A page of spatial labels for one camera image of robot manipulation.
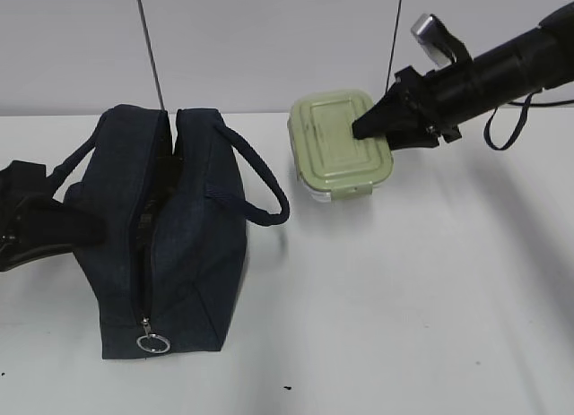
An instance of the black strap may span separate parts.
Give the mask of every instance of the black strap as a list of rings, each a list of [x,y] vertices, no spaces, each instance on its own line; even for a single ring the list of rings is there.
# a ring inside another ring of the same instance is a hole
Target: black strap
[[[59,166],[54,168],[54,171],[50,176],[48,176],[48,183],[50,186],[50,193],[53,196],[56,191],[62,186],[65,180],[72,174],[74,169],[78,167],[78,165],[82,162],[82,160],[88,155],[88,153],[96,147],[96,140],[98,139],[98,134],[100,132],[100,128],[103,125],[104,121],[106,120],[106,116],[108,112],[104,113],[98,124],[96,125],[96,129],[91,134],[90,138],[86,140],[86,142],[80,146],[72,155],[65,159],[65,161],[60,164]]]
[[[492,121],[494,120],[496,112],[498,112],[499,108],[494,109],[494,112],[492,112],[492,115],[491,117],[489,117],[488,122],[486,123],[486,127],[484,128],[484,140],[486,141],[486,144],[488,144],[491,147],[491,149],[494,149],[495,151],[505,151],[514,144],[514,142],[520,136],[520,133],[522,133],[522,129],[524,128],[524,126],[526,125],[526,121],[528,120],[528,110],[530,109],[532,98],[534,97],[535,94],[538,94],[540,92],[542,91],[533,92],[530,95],[528,95],[528,97],[526,97],[524,101],[524,106],[522,107],[522,111],[520,112],[520,119],[518,120],[517,126],[510,135],[509,140],[502,146],[497,146],[496,144],[494,144],[491,138]]]
[[[267,167],[265,162],[243,137],[223,124],[215,124],[215,128],[237,150],[237,152],[245,158],[251,168],[263,179],[265,184],[269,186],[281,205],[281,211],[276,214],[269,213],[259,209],[246,200],[219,188],[218,186],[209,184],[206,187],[207,197],[214,199],[225,207],[241,213],[246,219],[263,227],[279,225],[286,222],[290,215],[289,201],[279,186],[273,172]]]

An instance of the black robotic arm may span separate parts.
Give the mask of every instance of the black robotic arm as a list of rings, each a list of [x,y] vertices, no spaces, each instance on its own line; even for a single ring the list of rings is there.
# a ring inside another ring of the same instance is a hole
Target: black robotic arm
[[[440,137],[459,139],[458,124],[574,81],[574,3],[475,59],[434,15],[412,32],[435,62],[450,65],[424,76],[411,66],[396,73],[382,100],[353,123],[357,139],[384,135],[392,150],[433,148]]]

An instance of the black object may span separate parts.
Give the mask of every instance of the black object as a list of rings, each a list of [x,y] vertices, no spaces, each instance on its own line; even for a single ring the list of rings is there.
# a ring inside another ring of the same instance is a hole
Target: black object
[[[178,139],[162,110],[117,106],[93,142],[59,167],[52,189],[94,147],[65,204],[100,216],[104,243],[74,254],[100,307],[102,357],[219,350],[246,253],[246,219],[285,222],[289,203],[273,173],[214,109],[180,110]],[[271,188],[281,212],[246,202],[232,148]]]
[[[382,100],[353,123],[356,138],[385,135],[393,150],[436,147],[441,136],[447,143],[459,139],[462,122],[574,81],[574,3],[474,60],[446,28],[437,31],[435,48],[453,64],[424,76],[411,66],[398,72]]]
[[[101,243],[101,218],[52,198],[46,166],[13,161],[0,171],[0,272]]]

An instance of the metal ring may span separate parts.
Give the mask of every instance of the metal ring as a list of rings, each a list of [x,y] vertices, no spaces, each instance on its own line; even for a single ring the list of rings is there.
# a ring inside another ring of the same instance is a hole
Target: metal ring
[[[163,343],[163,344],[165,345],[165,348],[163,348],[162,350],[158,350],[158,349],[155,349],[155,348],[150,348],[149,346],[145,346],[145,345],[143,344],[143,341],[144,341],[144,340],[149,341],[150,339],[154,339],[154,340],[156,340],[156,341],[160,341],[161,343]],[[168,350],[171,349],[170,340],[167,339],[167,338],[165,338],[165,337],[163,337],[163,336],[160,336],[159,334],[150,333],[150,334],[148,334],[148,335],[146,335],[146,336],[140,336],[140,337],[137,338],[137,341],[135,341],[135,342],[137,343],[137,346],[140,347],[140,349],[142,349],[142,350],[144,350],[144,351],[146,351],[146,352],[150,352],[151,354],[165,354]]]

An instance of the food container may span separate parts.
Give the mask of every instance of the food container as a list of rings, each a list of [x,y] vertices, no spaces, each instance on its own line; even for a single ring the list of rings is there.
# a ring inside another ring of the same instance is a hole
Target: food container
[[[357,90],[309,95],[293,105],[288,126],[297,177],[316,200],[370,195],[390,176],[387,140],[352,136],[352,122],[372,106]]]

